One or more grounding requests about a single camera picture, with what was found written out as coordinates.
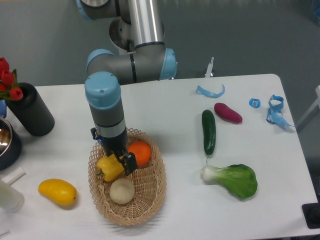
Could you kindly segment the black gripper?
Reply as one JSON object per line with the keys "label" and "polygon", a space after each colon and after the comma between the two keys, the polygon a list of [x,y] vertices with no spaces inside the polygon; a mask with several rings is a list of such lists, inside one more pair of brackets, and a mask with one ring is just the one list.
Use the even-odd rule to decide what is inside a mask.
{"label": "black gripper", "polygon": [[100,145],[104,148],[107,156],[114,154],[117,161],[124,168],[124,173],[126,176],[132,174],[137,168],[136,156],[132,152],[128,152],[126,149],[126,144],[128,141],[127,129],[117,136],[114,137],[104,137],[98,134],[97,128],[93,127],[90,129],[92,138],[98,141]]}

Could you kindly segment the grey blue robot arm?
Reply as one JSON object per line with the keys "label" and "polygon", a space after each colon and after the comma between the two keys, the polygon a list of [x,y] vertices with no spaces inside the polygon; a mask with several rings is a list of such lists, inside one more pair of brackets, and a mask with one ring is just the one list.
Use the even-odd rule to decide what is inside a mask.
{"label": "grey blue robot arm", "polygon": [[175,52],[164,43],[164,28],[155,0],[79,0],[77,8],[90,20],[112,18],[109,36],[125,54],[96,49],[87,58],[85,97],[94,128],[91,134],[107,155],[114,155],[126,175],[138,165],[128,141],[121,86],[176,76]]}

